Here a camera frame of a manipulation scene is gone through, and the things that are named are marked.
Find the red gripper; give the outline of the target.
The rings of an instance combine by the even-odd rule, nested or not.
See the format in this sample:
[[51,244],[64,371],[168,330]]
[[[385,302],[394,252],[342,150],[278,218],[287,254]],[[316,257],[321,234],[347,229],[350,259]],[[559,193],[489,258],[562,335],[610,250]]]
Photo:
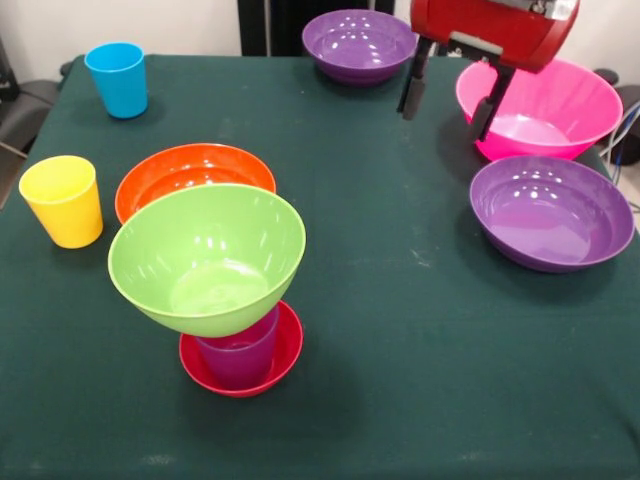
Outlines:
[[468,74],[468,96],[476,97],[470,139],[484,142],[515,69],[537,73],[546,67],[568,37],[579,8],[578,1],[412,1],[411,27],[420,37],[397,112],[412,120],[418,111],[431,41],[446,52],[486,59],[490,63],[476,62]]

